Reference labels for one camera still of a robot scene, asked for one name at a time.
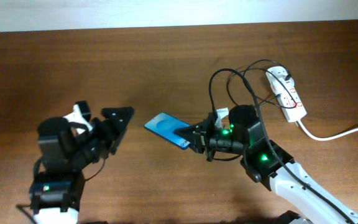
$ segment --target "white power strip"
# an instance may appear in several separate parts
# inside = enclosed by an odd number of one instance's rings
[[[293,79],[290,78],[288,81],[285,81],[285,77],[288,75],[288,73],[281,66],[272,67],[272,68],[268,69],[268,71],[270,71],[277,77],[277,79],[276,79],[269,72],[266,72],[266,76],[270,82],[270,87],[272,88],[273,92],[276,95],[281,94],[281,96],[278,98],[278,102],[280,103],[280,105],[289,107],[289,106],[295,106],[295,104],[296,104],[296,108],[292,108],[292,109],[282,108],[287,121],[288,122],[296,122],[297,125],[299,125],[300,128],[309,137],[311,137],[312,139],[317,140],[317,141],[329,141],[329,140],[340,138],[347,134],[354,133],[354,132],[358,131],[358,128],[354,128],[352,130],[348,130],[343,133],[339,133],[337,135],[326,137],[326,138],[319,138],[319,137],[312,135],[305,128],[303,123],[301,122],[301,118],[303,118],[306,115],[306,110],[298,96],[298,93],[295,90],[295,82],[293,81]],[[288,95],[287,91],[284,89],[284,86],[290,92],[290,94],[293,97],[293,99],[295,100],[295,102],[293,100],[291,100],[291,97],[290,97],[290,95]]]

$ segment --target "wood grain tabletop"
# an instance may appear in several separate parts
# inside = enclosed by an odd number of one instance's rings
[[[205,119],[212,73],[261,58],[290,69],[312,133],[358,125],[358,21],[0,33],[0,223],[28,223],[14,206],[29,203],[32,166],[41,156],[37,126],[71,113],[78,100],[97,117],[105,107],[135,109],[117,154],[85,185],[81,222],[251,222],[297,211],[253,183],[238,160],[206,162],[144,129],[160,112],[187,123]],[[227,75],[213,82],[218,108],[234,106]],[[271,95],[263,72],[247,78],[256,94]],[[240,79],[231,90],[236,101],[252,103]],[[262,114],[270,138],[358,213],[358,132],[319,142],[280,108],[267,105]],[[85,176],[100,165],[88,166]]]

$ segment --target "white wall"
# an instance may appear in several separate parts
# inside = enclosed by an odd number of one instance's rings
[[[358,0],[0,0],[0,31],[358,19]]]

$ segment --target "green light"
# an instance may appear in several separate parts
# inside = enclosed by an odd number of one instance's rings
[[[262,161],[268,161],[268,158],[267,158],[267,156],[264,154],[264,155],[262,155],[262,158],[260,158]]]

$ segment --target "power strip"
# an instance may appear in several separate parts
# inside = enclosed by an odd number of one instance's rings
[[[282,108],[285,118],[288,122],[299,121],[306,115],[306,110],[303,106],[301,99],[299,98],[298,92],[296,92],[295,83],[293,79],[290,78],[289,80],[285,81],[285,77],[288,75],[288,73],[281,66],[272,67],[268,69],[268,71],[273,73],[277,77],[277,79],[280,80],[278,81],[272,74],[266,72],[267,79],[273,92],[276,95],[281,94],[281,96],[277,98],[280,105],[285,107],[294,107],[296,105],[296,108],[292,109]],[[291,99],[291,96],[288,94],[288,92],[284,89],[283,86],[285,86],[285,88],[290,92],[295,102]]]

